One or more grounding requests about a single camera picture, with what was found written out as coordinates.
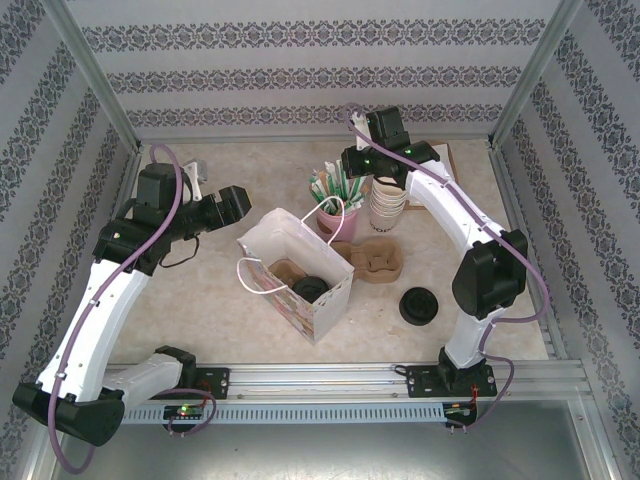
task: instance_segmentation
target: robotic arm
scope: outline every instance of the robotic arm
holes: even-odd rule
[[[195,357],[172,347],[161,347],[145,362],[123,372],[105,376],[116,338],[129,309],[146,286],[156,267],[170,252],[171,243],[196,239],[237,222],[251,209],[246,191],[237,186],[202,196],[198,179],[206,177],[206,164],[188,163],[182,171],[186,188],[183,203],[164,234],[113,283],[94,305],[85,328],[72,350],[56,408],[56,428],[92,445],[106,443],[118,429],[124,413],[158,393],[173,388],[193,388]],[[35,383],[20,383],[13,403],[47,425],[51,397],[60,357],[81,312],[95,291],[134,251],[144,244],[167,217],[176,195],[172,165],[152,163],[138,176],[137,196],[101,231],[93,251],[95,262],[80,307],[45,370]],[[125,218],[133,209],[132,218]]]
[[[449,391],[473,381],[486,360],[480,343],[490,323],[501,317],[525,288],[526,269],[510,252],[477,225],[461,203],[525,258],[527,240],[519,230],[506,232],[490,220],[462,191],[440,162],[438,154],[424,141],[411,144],[397,107],[364,115],[354,114],[355,128],[373,143],[420,164],[444,180],[434,180],[368,146],[362,138],[342,153],[350,178],[362,175],[391,177],[397,186],[420,201],[444,228],[462,258],[453,283],[453,295],[460,307],[455,331],[440,352],[438,374]]]

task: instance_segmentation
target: patterned wallpaper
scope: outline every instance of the patterned wallpaper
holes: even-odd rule
[[[11,404],[80,301],[129,153],[39,2],[0,7],[0,478],[31,420]]]
[[[348,101],[488,134],[558,0],[205,3],[69,2],[143,140],[344,134]]]
[[[632,2],[585,2],[503,146],[623,478],[640,477],[639,31]]]

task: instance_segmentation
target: black cup lid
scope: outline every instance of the black cup lid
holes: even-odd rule
[[[426,288],[413,287],[400,300],[400,315],[411,325],[427,325],[438,313],[438,299]]]
[[[293,291],[309,303],[315,302],[327,290],[329,290],[327,282],[313,275],[301,278],[293,285]]]

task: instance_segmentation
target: bag handle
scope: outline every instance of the bag handle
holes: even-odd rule
[[[331,237],[329,239],[329,241],[327,242],[327,245],[331,245],[331,242],[333,242],[333,239],[336,238],[338,236],[338,233],[340,233],[340,230],[342,229],[342,225],[344,224],[344,202],[342,201],[342,199],[340,197],[338,197],[337,195],[331,195],[330,197],[325,198],[323,201],[321,201],[318,205],[315,206],[315,208],[313,210],[311,210],[309,213],[307,213],[304,217],[302,217],[302,220],[300,220],[302,223],[305,222],[305,220],[307,218],[309,218],[311,216],[311,214],[313,214],[313,212],[315,212],[317,209],[319,209],[322,205],[324,205],[325,203],[327,203],[329,200],[331,200],[332,198],[338,200],[338,202],[340,202],[340,225],[338,226],[338,229],[336,230],[336,232],[333,234],[333,237]]]
[[[286,285],[281,285],[277,288],[272,288],[271,290],[254,290],[249,285],[244,283],[244,280],[240,275],[240,264],[242,263],[243,260],[247,260],[251,262],[260,262],[260,263],[262,263],[262,260],[260,260],[259,258],[242,257],[240,260],[238,260],[238,263],[236,263],[236,274],[238,275],[238,280],[240,280],[240,283],[246,290],[250,291],[251,293],[255,293],[256,295],[267,295],[268,293],[273,293],[273,292],[277,292],[278,290],[284,290],[285,288],[288,288]]]

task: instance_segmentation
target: stack of paper cups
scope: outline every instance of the stack of paper cups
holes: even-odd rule
[[[397,223],[404,210],[407,192],[395,184],[393,178],[373,179],[370,198],[370,221],[376,232],[388,232]]]

